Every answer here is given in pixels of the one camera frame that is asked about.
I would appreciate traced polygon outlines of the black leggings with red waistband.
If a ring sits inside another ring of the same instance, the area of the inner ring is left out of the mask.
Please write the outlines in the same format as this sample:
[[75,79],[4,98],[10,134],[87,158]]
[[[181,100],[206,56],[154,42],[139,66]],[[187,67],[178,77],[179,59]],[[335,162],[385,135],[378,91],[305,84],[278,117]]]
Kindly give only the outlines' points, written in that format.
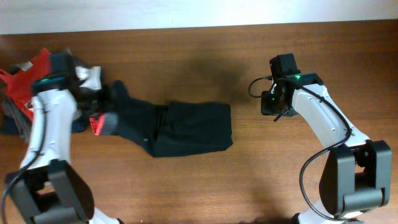
[[101,104],[102,109],[90,117],[94,134],[130,140],[152,157],[225,151],[233,145],[229,104],[156,105],[131,97],[120,80],[105,87]]

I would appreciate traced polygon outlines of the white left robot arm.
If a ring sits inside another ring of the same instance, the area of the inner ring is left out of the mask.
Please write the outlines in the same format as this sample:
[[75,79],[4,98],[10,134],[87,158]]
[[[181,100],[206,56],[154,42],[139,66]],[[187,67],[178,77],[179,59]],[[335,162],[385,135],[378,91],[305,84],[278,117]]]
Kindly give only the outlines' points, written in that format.
[[70,164],[72,123],[102,89],[100,67],[77,67],[32,84],[34,120],[17,172],[6,176],[10,197],[25,223],[114,223],[96,208],[87,183]]

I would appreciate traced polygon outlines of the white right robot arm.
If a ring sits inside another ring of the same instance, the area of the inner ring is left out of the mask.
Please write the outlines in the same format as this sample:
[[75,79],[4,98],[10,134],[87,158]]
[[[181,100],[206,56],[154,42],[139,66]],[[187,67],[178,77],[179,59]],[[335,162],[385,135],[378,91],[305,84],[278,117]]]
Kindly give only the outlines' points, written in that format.
[[[389,203],[392,151],[383,141],[362,133],[335,102],[316,73],[275,75],[261,95],[262,113],[277,119],[291,111],[301,115],[323,149],[308,158],[299,173],[299,186],[308,205],[292,223],[359,223],[358,216]],[[317,158],[327,160],[319,182],[320,198],[312,203],[304,187],[304,173]]]

